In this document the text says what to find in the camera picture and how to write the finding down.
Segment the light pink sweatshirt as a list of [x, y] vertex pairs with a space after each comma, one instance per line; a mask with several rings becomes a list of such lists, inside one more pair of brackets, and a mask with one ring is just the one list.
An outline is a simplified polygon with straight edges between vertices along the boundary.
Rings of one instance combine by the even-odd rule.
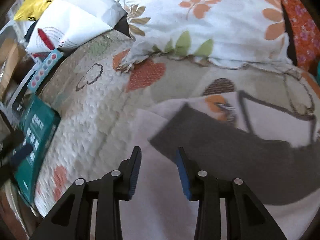
[[109, 142], [92, 168], [102, 177], [142, 150], [136, 194], [120, 205], [125, 239], [192, 239], [197, 202], [183, 194], [176, 151], [215, 178], [241, 178], [287, 239], [319, 224], [319, 116], [295, 114], [239, 91], [172, 99], [135, 111], [125, 146]]

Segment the teal cardboard box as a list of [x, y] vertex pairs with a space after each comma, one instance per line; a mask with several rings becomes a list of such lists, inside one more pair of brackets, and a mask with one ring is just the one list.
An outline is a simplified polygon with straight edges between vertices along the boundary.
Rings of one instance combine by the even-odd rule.
[[28, 205], [33, 204], [39, 172], [60, 120], [59, 113], [35, 95], [21, 116], [18, 127], [25, 136], [23, 143], [33, 149], [15, 171], [14, 178]]

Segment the heart patterned bed quilt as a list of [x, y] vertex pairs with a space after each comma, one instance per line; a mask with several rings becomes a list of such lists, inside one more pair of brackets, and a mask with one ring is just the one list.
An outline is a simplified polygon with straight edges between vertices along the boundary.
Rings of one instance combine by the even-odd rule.
[[110, 31], [80, 46], [58, 67], [40, 98], [61, 116], [37, 179], [34, 206], [45, 216], [77, 178], [95, 180], [124, 159], [136, 110], [170, 99], [244, 90], [293, 113], [319, 115], [311, 75], [282, 64], [229, 68], [153, 56], [133, 71], [115, 67], [131, 40]]

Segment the light blue dotted box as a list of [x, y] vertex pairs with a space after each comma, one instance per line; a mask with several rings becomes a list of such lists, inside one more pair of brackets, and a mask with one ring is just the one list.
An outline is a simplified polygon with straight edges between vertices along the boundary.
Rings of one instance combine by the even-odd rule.
[[27, 85], [28, 89], [32, 93], [36, 93], [42, 81], [47, 77], [50, 71], [59, 63], [62, 57], [63, 53], [61, 53], [61, 51], [59, 51], [58, 49], [54, 49], [44, 59], [40, 66], [36, 68], [35, 73], [31, 76], [31, 80]]

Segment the teal folded cloth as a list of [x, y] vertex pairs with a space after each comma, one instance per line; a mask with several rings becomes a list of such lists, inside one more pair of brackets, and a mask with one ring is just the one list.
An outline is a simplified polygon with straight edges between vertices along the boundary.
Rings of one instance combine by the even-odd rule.
[[320, 61], [317, 64], [316, 81], [317, 84], [320, 86]]

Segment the floral white pillow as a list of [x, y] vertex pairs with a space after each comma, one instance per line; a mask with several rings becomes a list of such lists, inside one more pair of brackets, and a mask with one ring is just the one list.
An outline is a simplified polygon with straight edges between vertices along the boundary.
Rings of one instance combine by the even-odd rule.
[[133, 45], [117, 67], [152, 55], [239, 68], [289, 63], [281, 0], [116, 0]]

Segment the red patterned blanket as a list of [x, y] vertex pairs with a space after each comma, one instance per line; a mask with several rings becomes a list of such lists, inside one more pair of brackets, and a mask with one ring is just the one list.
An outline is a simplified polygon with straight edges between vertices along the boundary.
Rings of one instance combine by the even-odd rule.
[[319, 28], [301, 0], [281, 0], [289, 17], [296, 65], [315, 75], [319, 62]]

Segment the white plastic bag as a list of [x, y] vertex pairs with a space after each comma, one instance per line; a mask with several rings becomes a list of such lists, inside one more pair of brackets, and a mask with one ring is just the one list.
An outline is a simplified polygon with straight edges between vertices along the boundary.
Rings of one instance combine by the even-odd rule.
[[87, 41], [113, 29], [125, 15], [115, 0], [53, 0], [38, 20], [27, 45], [29, 53], [44, 53], [42, 30], [54, 48], [70, 52]]

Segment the yellow plastic bag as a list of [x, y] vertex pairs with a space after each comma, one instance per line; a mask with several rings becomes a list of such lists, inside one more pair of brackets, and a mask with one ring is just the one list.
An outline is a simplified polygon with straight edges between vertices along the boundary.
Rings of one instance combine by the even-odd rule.
[[15, 21], [36, 21], [53, 0], [25, 0], [14, 16]]

